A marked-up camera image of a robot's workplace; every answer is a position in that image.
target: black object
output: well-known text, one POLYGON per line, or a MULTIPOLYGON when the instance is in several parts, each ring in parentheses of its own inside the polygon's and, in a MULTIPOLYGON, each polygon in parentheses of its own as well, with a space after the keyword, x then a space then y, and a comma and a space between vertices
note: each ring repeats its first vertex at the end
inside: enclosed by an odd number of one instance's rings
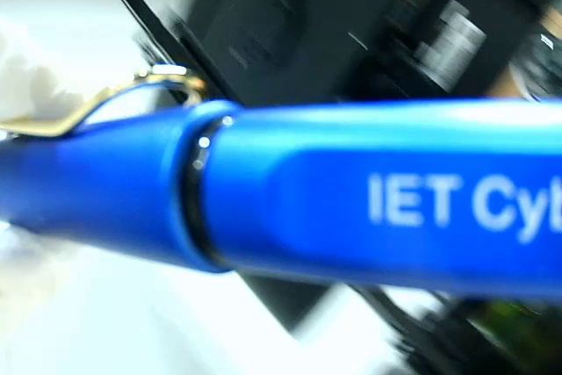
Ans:
MULTIPOLYGON (((188 29, 183 28, 182 42, 180 42, 144 0, 121 0, 121 2, 148 38, 147 41, 140 43, 140 48, 150 64, 165 61, 187 66, 205 80, 211 96, 236 98, 219 69, 188 29)), ((179 104, 186 99, 178 91, 170 93, 179 104)))

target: blue pen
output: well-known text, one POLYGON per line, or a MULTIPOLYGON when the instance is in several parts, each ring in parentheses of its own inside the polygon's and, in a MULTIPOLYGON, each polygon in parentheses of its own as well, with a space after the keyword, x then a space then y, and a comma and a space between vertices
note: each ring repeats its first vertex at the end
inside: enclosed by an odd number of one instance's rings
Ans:
POLYGON ((562 297, 562 105, 210 101, 0 142, 0 220, 204 271, 562 297))

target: pen barrel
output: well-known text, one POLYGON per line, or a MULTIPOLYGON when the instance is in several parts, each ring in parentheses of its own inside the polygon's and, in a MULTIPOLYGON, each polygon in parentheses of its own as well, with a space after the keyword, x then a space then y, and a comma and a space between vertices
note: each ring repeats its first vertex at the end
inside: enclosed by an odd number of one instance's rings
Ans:
POLYGON ((211 102, 84 126, 55 139, 0 142, 0 220, 201 270, 181 185, 198 131, 236 106, 211 102))
POLYGON ((201 181, 214 253, 284 277, 562 296, 562 105, 246 110, 201 181))

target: gold pen clip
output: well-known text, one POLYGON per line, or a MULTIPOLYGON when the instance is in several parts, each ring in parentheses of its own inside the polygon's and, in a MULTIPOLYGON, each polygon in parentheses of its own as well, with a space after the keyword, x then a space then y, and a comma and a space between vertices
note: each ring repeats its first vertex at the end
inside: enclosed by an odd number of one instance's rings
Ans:
POLYGON ((66 135, 83 123, 95 110, 126 92, 140 87, 166 86, 171 90, 186 94, 185 105, 197 105, 203 101, 205 83, 193 75, 190 70, 177 65, 154 65, 147 71, 137 73, 130 83, 114 88, 104 88, 93 98, 83 103, 64 118, 56 120, 35 120, 15 118, 0 121, 0 130, 17 135, 28 135, 42 138, 56 138, 66 135))

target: white lettering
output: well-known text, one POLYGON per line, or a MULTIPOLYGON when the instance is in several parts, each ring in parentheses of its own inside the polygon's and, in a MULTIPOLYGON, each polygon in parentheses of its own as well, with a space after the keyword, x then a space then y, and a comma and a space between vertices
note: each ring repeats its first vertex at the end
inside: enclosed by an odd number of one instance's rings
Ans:
POLYGON ((562 182, 559 177, 551 180, 551 231, 562 232, 562 182))
POLYGON ((541 189, 535 202, 530 192, 526 189, 521 189, 517 193, 517 205, 521 211, 523 219, 523 228, 519 230, 519 242, 529 243, 535 240, 537 231, 541 226, 544 215, 546 214, 546 207, 548 206, 548 192, 546 189, 541 189))
POLYGON ((369 218, 375 224, 383 220, 383 183, 376 173, 369 177, 369 218))
POLYGON ((504 206, 500 213, 492 214, 488 208, 488 199, 493 192, 500 193, 505 199, 512 199, 515 195, 515 186, 511 180, 502 175, 485 177, 478 183, 472 195, 472 210, 476 221, 482 227, 500 232, 514 223, 515 208, 504 206))
POLYGON ((459 175, 428 175, 426 185, 434 192, 434 219, 438 227, 447 227, 450 223, 450 193, 463 186, 459 175))
POLYGON ((419 211, 405 210, 420 205, 420 194, 412 191, 422 186, 422 179, 414 174, 389 175, 386 179, 386 217, 395 226, 420 227, 423 215, 419 211))

